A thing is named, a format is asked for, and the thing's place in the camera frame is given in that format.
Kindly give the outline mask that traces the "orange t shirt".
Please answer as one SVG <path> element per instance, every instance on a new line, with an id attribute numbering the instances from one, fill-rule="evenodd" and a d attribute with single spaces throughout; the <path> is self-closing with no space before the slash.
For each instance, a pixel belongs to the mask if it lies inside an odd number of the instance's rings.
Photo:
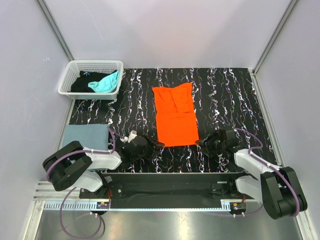
<path id="1" fill-rule="evenodd" d="M 192 83 L 154 87 L 157 139 L 165 147 L 195 145 L 199 139 Z"/>

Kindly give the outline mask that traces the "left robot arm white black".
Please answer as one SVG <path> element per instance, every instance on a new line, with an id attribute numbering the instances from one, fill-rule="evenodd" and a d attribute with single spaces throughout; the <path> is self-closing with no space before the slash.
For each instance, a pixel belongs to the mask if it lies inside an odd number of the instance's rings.
<path id="1" fill-rule="evenodd" d="M 103 170 L 123 170 L 138 160 L 151 161 L 164 146 L 164 143 L 134 131 L 120 148 L 110 150 L 90 149 L 74 140 L 45 159 L 42 167 L 57 192 L 77 188 L 82 199 L 102 199 L 111 192 L 111 183 L 102 175 Z"/>

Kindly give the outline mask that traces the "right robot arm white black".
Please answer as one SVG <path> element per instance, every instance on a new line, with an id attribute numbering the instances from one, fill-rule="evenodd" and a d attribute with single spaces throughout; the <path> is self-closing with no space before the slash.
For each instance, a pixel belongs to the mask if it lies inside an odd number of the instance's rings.
<path id="1" fill-rule="evenodd" d="M 308 208 L 308 203 L 295 170 L 269 163 L 239 142 L 239 128 L 220 128 L 195 143 L 207 157 L 220 155 L 247 174 L 227 185 L 228 195 L 245 194 L 262 204 L 274 220 L 295 217 Z"/>

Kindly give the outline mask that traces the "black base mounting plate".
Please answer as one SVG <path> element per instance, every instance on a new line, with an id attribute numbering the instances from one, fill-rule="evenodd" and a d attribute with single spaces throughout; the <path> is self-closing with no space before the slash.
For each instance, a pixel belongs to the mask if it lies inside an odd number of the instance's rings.
<path id="1" fill-rule="evenodd" d="M 236 180 L 249 177 L 244 172 L 227 173 L 103 173 L 112 199 L 137 196 L 240 199 Z"/>

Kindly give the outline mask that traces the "black marbled table mat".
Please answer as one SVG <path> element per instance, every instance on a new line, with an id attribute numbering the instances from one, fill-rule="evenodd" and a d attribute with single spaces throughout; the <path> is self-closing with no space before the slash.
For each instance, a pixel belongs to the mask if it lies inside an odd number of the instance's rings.
<path id="1" fill-rule="evenodd" d="M 76 100 L 71 125 L 110 124 L 120 135 L 136 130 L 157 137 L 154 87 L 192 83 L 200 138 L 226 126 L 239 128 L 246 147 L 263 144 L 255 153 L 276 164 L 276 156 L 246 68 L 127 68 L 116 100 Z"/>

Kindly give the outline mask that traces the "folded grey-blue t shirt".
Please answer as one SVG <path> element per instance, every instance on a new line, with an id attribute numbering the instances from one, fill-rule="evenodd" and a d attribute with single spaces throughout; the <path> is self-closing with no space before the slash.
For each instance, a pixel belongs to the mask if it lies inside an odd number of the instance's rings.
<path id="1" fill-rule="evenodd" d="M 109 131 L 107 124 L 67 125 L 64 130 L 62 147 L 78 141 L 83 147 L 94 150 L 108 150 Z"/>

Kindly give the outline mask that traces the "teal t shirt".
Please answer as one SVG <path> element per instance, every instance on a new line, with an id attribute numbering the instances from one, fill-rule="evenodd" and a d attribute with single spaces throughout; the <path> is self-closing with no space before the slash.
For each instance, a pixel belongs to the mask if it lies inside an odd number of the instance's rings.
<path id="1" fill-rule="evenodd" d="M 103 77 L 100 81 L 89 82 L 87 86 L 95 93 L 112 93 L 118 86 L 119 74 L 120 72 L 116 71 Z"/>

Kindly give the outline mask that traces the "black t shirt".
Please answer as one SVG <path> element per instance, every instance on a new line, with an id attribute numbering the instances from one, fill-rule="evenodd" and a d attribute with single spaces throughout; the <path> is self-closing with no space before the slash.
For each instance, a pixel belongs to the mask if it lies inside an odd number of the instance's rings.
<path id="1" fill-rule="evenodd" d="M 71 85 L 70 91 L 72 93 L 94 93 L 94 91 L 88 87 L 90 82 L 98 82 L 102 78 L 112 74 L 112 73 L 101 73 L 92 71 L 80 71 L 79 77 Z"/>

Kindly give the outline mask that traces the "white plastic laundry basket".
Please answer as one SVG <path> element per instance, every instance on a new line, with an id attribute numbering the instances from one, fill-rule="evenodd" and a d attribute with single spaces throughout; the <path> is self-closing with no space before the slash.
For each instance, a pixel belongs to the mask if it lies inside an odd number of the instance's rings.
<path id="1" fill-rule="evenodd" d="M 117 98 L 124 64 L 120 60 L 73 60 L 64 69 L 58 93 L 75 100 Z"/>

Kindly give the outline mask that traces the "right corner aluminium post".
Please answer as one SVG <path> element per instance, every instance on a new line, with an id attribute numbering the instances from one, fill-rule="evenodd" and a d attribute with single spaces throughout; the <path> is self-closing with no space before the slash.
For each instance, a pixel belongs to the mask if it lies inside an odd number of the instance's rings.
<path id="1" fill-rule="evenodd" d="M 308 39 L 307 34 L 319 30 L 319 23 L 320 2 L 318 0 L 290 0 L 260 58 L 252 69 L 253 74 L 255 76 L 258 74 L 278 41 L 288 39 L 290 47 L 295 42 L 302 43 L 305 39 Z"/>

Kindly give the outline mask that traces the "corner aluminium post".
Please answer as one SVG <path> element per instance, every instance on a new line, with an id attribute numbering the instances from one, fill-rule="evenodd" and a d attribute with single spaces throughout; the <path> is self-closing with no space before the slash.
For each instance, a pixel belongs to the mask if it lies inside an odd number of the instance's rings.
<path id="1" fill-rule="evenodd" d="M 319 30 L 319 23 L 320 2 L 318 0 L 290 0 L 260 58 L 252 69 L 253 74 L 255 76 L 258 74 L 278 41 L 288 39 L 290 47 L 295 42 L 302 43 L 305 39 L 308 39 L 307 34 Z"/>
<path id="2" fill-rule="evenodd" d="M 73 61 L 75 58 L 70 50 L 70 48 L 68 47 L 68 44 L 66 42 L 66 40 L 64 39 L 59 26 L 57 25 L 53 14 L 51 13 L 47 3 L 45 0 L 35 0 L 35 2 L 37 3 L 40 11 L 42 12 L 47 24 L 49 25 L 54 37 L 56 38 L 62 52 L 64 53 L 64 55 L 66 56 L 66 58 L 69 61 Z"/>

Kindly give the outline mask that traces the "aluminium frame rail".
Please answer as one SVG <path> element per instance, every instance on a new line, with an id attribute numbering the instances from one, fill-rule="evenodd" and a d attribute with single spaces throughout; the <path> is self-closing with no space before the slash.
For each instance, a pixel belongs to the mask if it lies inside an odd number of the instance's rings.
<path id="1" fill-rule="evenodd" d="M 249 199 L 255 199 L 259 202 L 267 193 L 281 193 L 282 196 L 293 194 L 290 189 L 284 185 L 277 184 L 275 187 L 258 185 L 261 189 L 247 187 L 244 189 L 240 186 L 242 179 L 236 181 L 111 181 L 98 190 L 91 192 L 87 188 L 77 187 L 72 193 L 72 199 L 86 200 L 106 200 L 111 199 L 128 199 L 130 197 L 147 196 L 147 197 L 174 197 L 196 196 L 210 198 L 214 200 L 240 200 L 247 195 Z"/>

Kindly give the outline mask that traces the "left corner aluminium post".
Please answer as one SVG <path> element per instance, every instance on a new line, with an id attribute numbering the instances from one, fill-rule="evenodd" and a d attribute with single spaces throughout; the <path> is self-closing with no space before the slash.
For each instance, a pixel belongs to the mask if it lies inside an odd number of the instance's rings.
<path id="1" fill-rule="evenodd" d="M 66 58 L 69 61 L 73 61 L 75 58 L 70 50 L 70 48 L 68 47 L 68 44 L 66 42 L 66 40 L 64 39 L 59 26 L 57 25 L 53 14 L 51 13 L 47 3 L 45 0 L 35 0 L 35 2 L 37 3 L 40 11 L 42 12 L 47 24 L 49 25 L 54 37 L 56 38 L 62 52 L 64 53 L 64 55 L 66 56 Z"/>

